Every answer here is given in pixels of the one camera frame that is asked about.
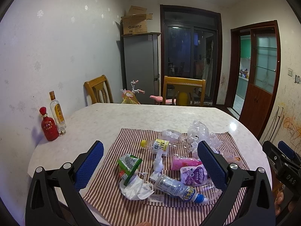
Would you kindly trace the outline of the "person right hand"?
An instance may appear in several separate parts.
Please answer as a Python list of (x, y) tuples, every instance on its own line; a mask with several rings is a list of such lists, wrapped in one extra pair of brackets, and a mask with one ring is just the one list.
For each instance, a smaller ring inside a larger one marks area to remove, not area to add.
[(278, 194), (277, 194), (277, 197), (274, 201), (274, 208), (275, 208), (275, 215), (278, 216), (281, 212), (281, 203), (283, 202), (284, 200), (284, 193), (283, 193), (283, 190), (281, 190)]

